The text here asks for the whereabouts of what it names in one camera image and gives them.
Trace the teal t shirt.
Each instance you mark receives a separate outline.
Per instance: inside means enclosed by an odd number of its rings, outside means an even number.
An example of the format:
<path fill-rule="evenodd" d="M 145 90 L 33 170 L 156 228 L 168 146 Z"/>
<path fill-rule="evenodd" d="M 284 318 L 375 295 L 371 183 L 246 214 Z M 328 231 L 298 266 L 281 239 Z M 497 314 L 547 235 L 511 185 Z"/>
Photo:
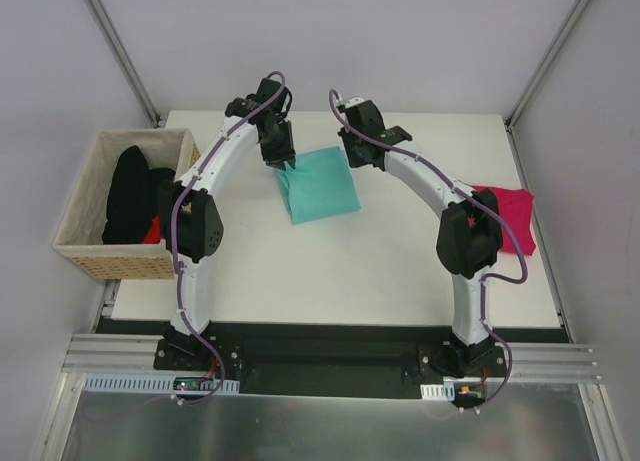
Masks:
<path fill-rule="evenodd" d="M 275 173 L 294 225 L 361 209 L 347 158 L 337 146 L 300 154 L 294 167 L 286 163 Z"/>

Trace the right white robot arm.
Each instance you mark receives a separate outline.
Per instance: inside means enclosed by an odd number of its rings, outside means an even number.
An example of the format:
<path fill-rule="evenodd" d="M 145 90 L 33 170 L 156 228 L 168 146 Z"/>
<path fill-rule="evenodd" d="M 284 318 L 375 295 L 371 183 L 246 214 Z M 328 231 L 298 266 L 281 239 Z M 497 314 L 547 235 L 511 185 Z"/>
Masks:
<path fill-rule="evenodd" d="M 483 277 L 492 272 L 503 245 L 496 196 L 477 191 L 452 179 L 420 154 L 404 128 L 387 127 L 370 100 L 343 101 L 329 95 L 330 109 L 342 124 L 349 166 L 376 167 L 402 181 L 434 212 L 439 220 L 436 254 L 451 274 L 454 319 L 450 338 L 429 355 L 429 366 L 441 375 L 473 375 L 494 348 L 486 315 Z"/>

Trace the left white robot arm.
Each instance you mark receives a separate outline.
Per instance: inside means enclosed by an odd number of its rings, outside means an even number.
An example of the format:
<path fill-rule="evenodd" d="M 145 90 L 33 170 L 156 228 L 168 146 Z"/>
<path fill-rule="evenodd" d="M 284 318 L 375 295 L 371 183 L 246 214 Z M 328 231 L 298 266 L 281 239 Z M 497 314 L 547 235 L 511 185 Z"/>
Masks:
<path fill-rule="evenodd" d="M 231 101 L 218 134 L 200 158 L 157 192 L 161 235 L 171 255 L 176 280 L 176 311 L 158 344 L 158 370 L 199 370 L 222 365 L 205 338 L 210 324 L 211 263 L 224 226 L 216 198 L 232 170 L 254 148 L 264 163 L 279 170 L 296 164 L 288 112 L 293 101 L 279 71 L 268 74 L 257 90 Z"/>

